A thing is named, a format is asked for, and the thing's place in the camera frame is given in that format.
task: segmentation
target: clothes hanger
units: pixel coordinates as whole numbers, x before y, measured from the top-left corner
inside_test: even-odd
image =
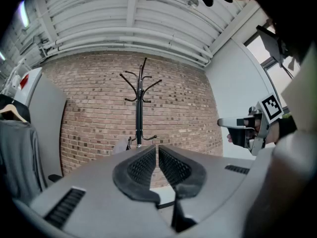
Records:
[[[13,99],[12,97],[6,96],[4,94],[0,94],[0,110],[3,109],[6,105],[13,104],[16,109],[18,110],[18,113],[29,123],[31,123],[30,118],[30,111],[29,108],[22,104],[21,102],[18,102],[17,100]]]
[[[26,120],[20,116],[18,110],[13,104],[8,104],[6,105],[3,109],[0,110],[0,114],[7,113],[7,112],[12,112],[20,121],[26,122]]]

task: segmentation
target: coat rack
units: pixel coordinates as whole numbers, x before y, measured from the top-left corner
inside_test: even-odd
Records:
[[[146,101],[144,100],[144,95],[145,93],[152,88],[153,86],[155,86],[156,84],[162,82],[162,80],[160,79],[159,81],[155,82],[154,84],[150,85],[147,89],[143,90],[143,81],[145,78],[152,78],[152,76],[143,76],[143,71],[144,71],[144,67],[145,67],[145,63],[147,61],[147,58],[144,59],[143,65],[140,65],[140,71],[139,71],[139,76],[137,76],[135,73],[130,72],[125,70],[124,72],[126,73],[130,73],[135,75],[135,77],[137,78],[137,90],[134,88],[134,86],[129,82],[129,80],[127,80],[122,73],[120,73],[120,76],[132,87],[133,91],[135,92],[135,99],[134,100],[130,100],[128,98],[125,98],[124,100],[126,101],[137,101],[136,102],[136,134],[135,134],[135,138],[129,138],[129,145],[128,147],[130,148],[130,145],[132,143],[132,141],[137,140],[137,147],[141,147],[142,146],[142,139],[144,140],[152,140],[154,138],[156,138],[157,136],[153,136],[150,138],[145,138],[143,136],[143,102],[145,103],[151,103],[151,101]]]

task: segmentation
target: gray panel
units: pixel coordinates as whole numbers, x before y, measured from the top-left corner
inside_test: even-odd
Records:
[[[74,238],[69,234],[64,233],[63,231],[57,229],[53,225],[49,224],[31,208],[29,208],[23,202],[13,199],[13,203],[17,209],[23,214],[26,220],[41,233],[43,233],[48,238]]]
[[[14,99],[23,103],[27,107],[30,106],[30,101],[33,95],[33,92],[42,76],[42,68],[36,68],[29,72],[28,74],[28,80],[25,86],[22,89],[17,89]]]
[[[185,215],[196,222],[204,220],[220,207],[246,178],[246,175],[224,169],[227,165],[250,168],[252,160],[224,158],[200,154],[177,147],[168,146],[183,156],[202,164],[207,172],[207,180],[194,198],[180,200]]]
[[[41,76],[30,102],[31,124],[39,137],[39,149],[44,176],[61,176],[59,135],[66,95],[44,75]]]
[[[206,220],[179,234],[177,237],[242,237],[246,216],[262,187],[271,160],[272,150],[273,148],[261,150],[256,160],[252,163],[248,175],[245,176],[240,186],[236,187],[234,193],[223,204],[219,205]],[[213,197],[210,196],[212,192],[208,189],[204,193],[211,203],[213,201]]]
[[[317,134],[297,130],[279,140],[264,184],[248,214],[246,237],[259,237],[264,231],[272,229],[277,220],[287,225],[285,211],[287,211],[287,218],[294,220],[299,216],[305,218],[302,215],[308,213],[308,205],[314,211],[315,205],[309,200],[315,198],[316,149]],[[279,229],[285,229],[285,225],[281,224]]]
[[[168,237],[174,231],[153,203],[132,201],[113,183],[114,167],[148,147],[144,146],[83,165],[38,196],[31,208],[44,217],[72,188],[86,190],[62,228],[83,238]]]

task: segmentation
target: human hand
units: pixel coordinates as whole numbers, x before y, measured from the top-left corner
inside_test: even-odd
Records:
[[[244,120],[244,125],[248,126],[249,121],[248,120]],[[260,126],[261,126],[261,121],[259,119],[255,120],[255,132],[254,132],[254,136],[258,135],[258,132],[260,130]],[[228,142],[232,143],[232,138],[231,135],[228,134],[227,135],[228,138]],[[279,124],[278,122],[274,122],[271,124],[271,127],[269,128],[267,137],[266,137],[266,143],[270,144],[270,143],[275,143],[279,140]]]

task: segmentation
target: white ceiling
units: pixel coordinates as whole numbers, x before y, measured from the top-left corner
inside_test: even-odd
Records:
[[[0,43],[7,59],[0,64],[4,74],[22,56],[35,66],[47,52],[64,55],[62,49],[132,50],[202,68],[258,8],[253,1],[223,0],[214,0],[211,8],[199,0],[196,9],[188,8],[185,0],[26,0],[25,4],[30,25],[24,28],[17,12]],[[21,55],[34,36],[46,44],[33,43]],[[56,40],[61,43],[48,48]]]

